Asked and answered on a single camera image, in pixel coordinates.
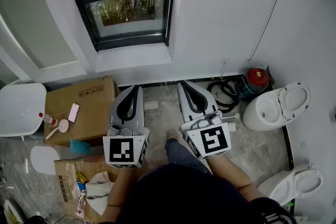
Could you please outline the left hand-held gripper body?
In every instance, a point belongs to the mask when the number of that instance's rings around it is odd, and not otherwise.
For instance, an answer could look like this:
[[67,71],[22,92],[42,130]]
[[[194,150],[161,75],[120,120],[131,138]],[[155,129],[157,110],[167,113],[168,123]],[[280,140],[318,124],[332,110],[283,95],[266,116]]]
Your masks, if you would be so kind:
[[149,129],[108,125],[103,137],[104,157],[107,165],[115,168],[141,168],[148,149]]

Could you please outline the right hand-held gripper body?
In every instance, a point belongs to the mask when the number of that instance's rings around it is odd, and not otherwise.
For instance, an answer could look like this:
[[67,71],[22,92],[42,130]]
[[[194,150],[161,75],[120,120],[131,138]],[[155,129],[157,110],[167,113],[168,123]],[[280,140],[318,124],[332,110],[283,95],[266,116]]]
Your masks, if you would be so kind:
[[199,160],[220,155],[232,147],[229,125],[223,122],[221,111],[184,123],[180,131]]

